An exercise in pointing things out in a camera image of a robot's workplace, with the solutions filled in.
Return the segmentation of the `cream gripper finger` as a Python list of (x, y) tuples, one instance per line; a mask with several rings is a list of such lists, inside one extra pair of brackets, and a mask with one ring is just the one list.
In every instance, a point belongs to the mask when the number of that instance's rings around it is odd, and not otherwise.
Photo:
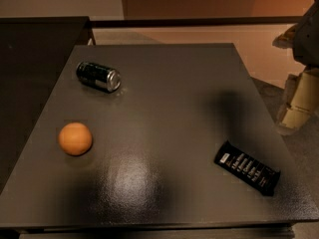
[(285, 83), (276, 128), (290, 135), (304, 126), (319, 108), (319, 69), (306, 67), (298, 76), (289, 75)]

